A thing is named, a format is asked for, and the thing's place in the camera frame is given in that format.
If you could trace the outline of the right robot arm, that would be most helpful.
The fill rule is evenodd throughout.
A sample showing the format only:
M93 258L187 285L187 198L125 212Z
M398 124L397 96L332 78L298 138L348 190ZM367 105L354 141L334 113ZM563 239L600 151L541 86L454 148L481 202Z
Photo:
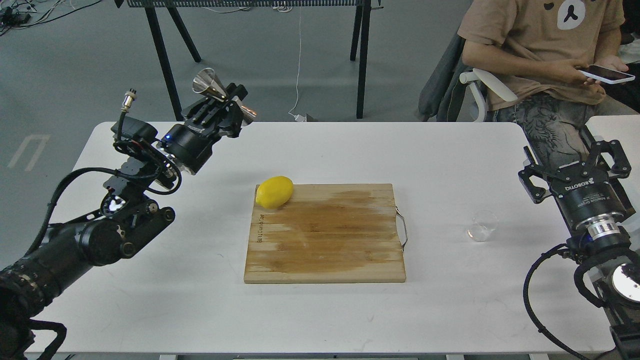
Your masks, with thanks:
M585 356L553 335L535 315L530 303L530 282L535 270L558 255L576 262L574 285L610 323L615 348L624 360L639 358L639 253L631 248L630 234L622 226L629 215L614 189L627 178L631 165L617 140L595 141L585 161L555 170L537 164L528 146L528 164L519 180L535 204L554 198L570 232L563 243L542 253L530 267L523 285L525 310L539 333L572 356Z

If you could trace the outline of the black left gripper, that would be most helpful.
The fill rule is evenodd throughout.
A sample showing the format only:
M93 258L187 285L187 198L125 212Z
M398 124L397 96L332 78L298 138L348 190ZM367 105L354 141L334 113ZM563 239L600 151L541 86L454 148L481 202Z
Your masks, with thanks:
M237 138L242 131L244 113L239 101L248 94L244 86L236 86L229 100L208 95L209 88L193 84L194 92L203 98L182 110L183 124L174 125L157 146L182 171L195 175L213 154L213 146L222 137Z

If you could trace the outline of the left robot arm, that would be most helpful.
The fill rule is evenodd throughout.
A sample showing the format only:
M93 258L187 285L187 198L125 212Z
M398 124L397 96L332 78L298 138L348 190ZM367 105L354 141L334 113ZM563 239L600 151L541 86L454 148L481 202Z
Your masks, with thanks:
M171 207L160 207L149 194L178 191L183 173L196 174L222 137L237 138L257 116L243 104L242 84L223 86L217 80L195 79L202 99L182 111L162 138L146 121L129 117L136 91L126 92L118 121L112 126L114 149L127 160L118 169L85 167L64 177L48 203L36 239L19 260L1 271L1 358L24 360L35 331L55 338L39 358L50 360L66 339L61 323L36 320L46 306L94 267L137 255L176 218ZM50 219L66 188L87 173L109 174L98 209L64 223Z

